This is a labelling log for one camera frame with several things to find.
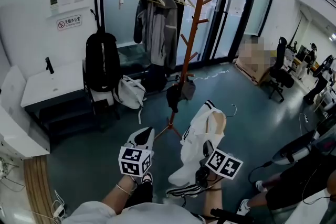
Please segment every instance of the grey floor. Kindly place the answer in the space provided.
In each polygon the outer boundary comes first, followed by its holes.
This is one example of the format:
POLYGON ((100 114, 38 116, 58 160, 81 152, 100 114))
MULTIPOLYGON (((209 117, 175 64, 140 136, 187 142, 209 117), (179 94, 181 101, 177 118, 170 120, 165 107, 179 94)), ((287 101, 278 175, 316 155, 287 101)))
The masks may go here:
MULTIPOLYGON (((228 118, 225 137, 219 148, 241 159, 244 164, 234 180, 223 181, 223 207, 235 212, 243 198, 252 197, 255 192, 247 180, 248 173, 256 166, 270 160, 274 153, 290 141, 300 136, 299 114, 305 113, 309 122, 302 122, 302 132, 311 130, 318 117, 311 107, 306 106, 302 97, 304 91, 294 85, 284 89, 285 101, 274 94, 268 99, 270 89, 253 85, 234 65, 219 65, 195 71, 196 92, 192 101, 181 101, 175 127, 183 133, 201 105, 210 99, 225 114, 232 114, 236 105, 236 116, 228 118)), ((68 205, 72 212, 81 203, 101 200, 121 178, 118 166, 120 147, 128 136, 136 130, 152 126, 156 133, 166 126, 166 118, 171 114, 165 93, 152 95, 145 102, 142 111, 142 125, 138 124, 138 111, 119 106, 121 120, 113 113, 104 116, 104 131, 86 131, 62 140, 53 146, 48 155, 48 172, 51 187, 68 205)), ((181 145, 178 137, 167 131, 154 144, 155 156, 151 172, 154 176, 155 201, 162 202, 165 191, 171 187, 167 178, 181 167, 181 145)), ((286 169, 272 165, 256 171, 253 180, 286 169)), ((188 198, 186 208, 201 213, 203 196, 188 198)), ((256 223, 271 219, 267 208, 255 210, 256 223)))

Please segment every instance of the hanging clothes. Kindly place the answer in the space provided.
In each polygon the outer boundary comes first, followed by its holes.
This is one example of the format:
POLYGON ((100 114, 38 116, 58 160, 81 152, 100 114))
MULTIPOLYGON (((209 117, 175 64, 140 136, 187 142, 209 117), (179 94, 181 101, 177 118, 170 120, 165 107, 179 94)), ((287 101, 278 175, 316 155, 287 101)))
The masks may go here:
POLYGON ((177 5, 174 0, 162 0, 165 6, 141 0, 136 9, 134 41, 145 45, 150 61, 174 69, 177 54, 177 5))
POLYGON ((224 113, 216 109, 210 100, 206 101, 182 136, 181 161, 183 167, 170 175, 168 178, 170 183, 179 187, 187 183, 195 184, 195 173, 200 168, 200 160, 204 159, 204 143, 209 140, 213 148, 217 148, 224 137, 225 125, 224 113))

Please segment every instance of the white shirt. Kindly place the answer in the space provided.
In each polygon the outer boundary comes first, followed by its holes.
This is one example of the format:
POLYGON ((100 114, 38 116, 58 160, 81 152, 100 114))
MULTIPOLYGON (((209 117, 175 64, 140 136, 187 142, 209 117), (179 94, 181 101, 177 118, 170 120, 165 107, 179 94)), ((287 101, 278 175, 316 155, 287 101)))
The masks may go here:
POLYGON ((177 205, 152 202, 126 208, 120 215, 98 201, 80 205, 62 224, 202 224, 189 211, 177 205))
MULTIPOLYGON (((333 73, 336 73, 336 61, 333 60, 333 62, 330 65, 330 69, 332 70, 333 73)), ((327 80, 330 81, 330 79, 332 78, 332 74, 329 74, 329 71, 326 70, 322 73, 322 76, 327 80)))

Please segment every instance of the black pants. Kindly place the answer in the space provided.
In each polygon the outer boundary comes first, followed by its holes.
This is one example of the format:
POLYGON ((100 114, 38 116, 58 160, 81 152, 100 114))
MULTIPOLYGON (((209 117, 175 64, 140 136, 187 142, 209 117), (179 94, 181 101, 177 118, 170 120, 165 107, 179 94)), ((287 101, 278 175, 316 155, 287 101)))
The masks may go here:
POLYGON ((315 88, 308 92, 306 99, 314 100, 316 94, 319 94, 327 86, 327 84, 327 80, 323 76, 319 76, 319 81, 317 82, 315 88))
POLYGON ((127 200, 125 208, 134 205, 142 204, 144 202, 152 202, 153 200, 153 186, 149 182, 140 184, 132 194, 132 196, 127 200))

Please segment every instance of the white sink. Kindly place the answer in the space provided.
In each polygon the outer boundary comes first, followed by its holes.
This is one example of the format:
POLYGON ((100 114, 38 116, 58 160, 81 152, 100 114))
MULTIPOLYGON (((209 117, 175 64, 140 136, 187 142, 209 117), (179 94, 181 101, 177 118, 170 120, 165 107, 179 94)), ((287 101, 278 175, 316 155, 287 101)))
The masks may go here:
POLYGON ((21 107, 82 90, 84 88, 82 69, 82 61, 77 61, 54 68, 54 74, 50 74, 47 70, 29 77, 21 107))

